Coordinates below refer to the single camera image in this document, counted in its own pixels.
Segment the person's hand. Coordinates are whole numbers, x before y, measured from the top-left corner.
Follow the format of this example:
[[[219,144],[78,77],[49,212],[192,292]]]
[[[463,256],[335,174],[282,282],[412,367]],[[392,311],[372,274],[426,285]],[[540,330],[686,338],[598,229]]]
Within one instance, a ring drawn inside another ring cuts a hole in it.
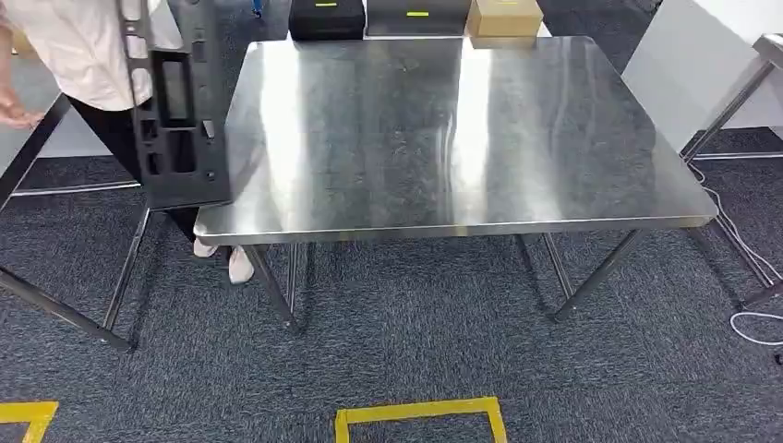
[[[33,129],[44,114],[28,111],[12,90],[1,90],[1,124],[17,129]]]

